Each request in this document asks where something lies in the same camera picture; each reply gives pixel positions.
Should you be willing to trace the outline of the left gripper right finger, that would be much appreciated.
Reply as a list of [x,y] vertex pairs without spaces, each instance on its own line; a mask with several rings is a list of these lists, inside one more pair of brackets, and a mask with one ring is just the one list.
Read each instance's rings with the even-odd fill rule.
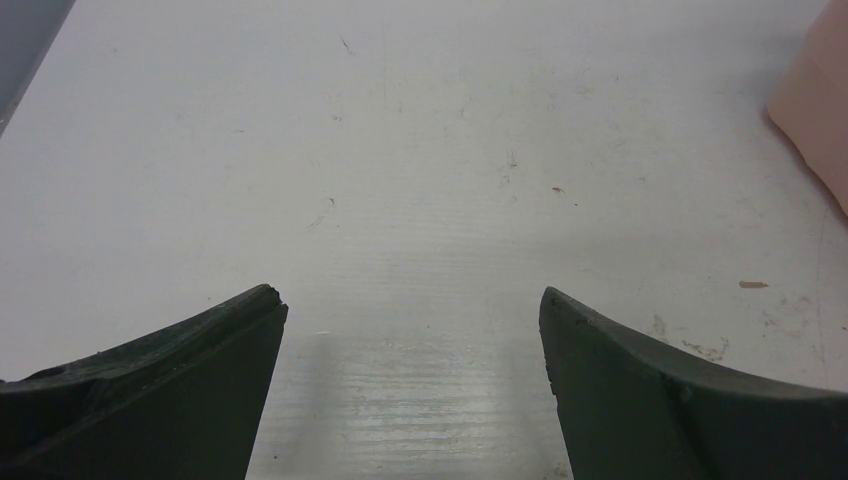
[[843,479],[847,396],[686,353],[550,287],[546,371],[577,479]]

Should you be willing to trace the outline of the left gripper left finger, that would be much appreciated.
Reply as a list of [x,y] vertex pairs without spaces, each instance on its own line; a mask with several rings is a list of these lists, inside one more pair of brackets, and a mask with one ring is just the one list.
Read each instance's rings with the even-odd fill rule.
[[1,385],[5,479],[242,479],[288,313],[256,286]]

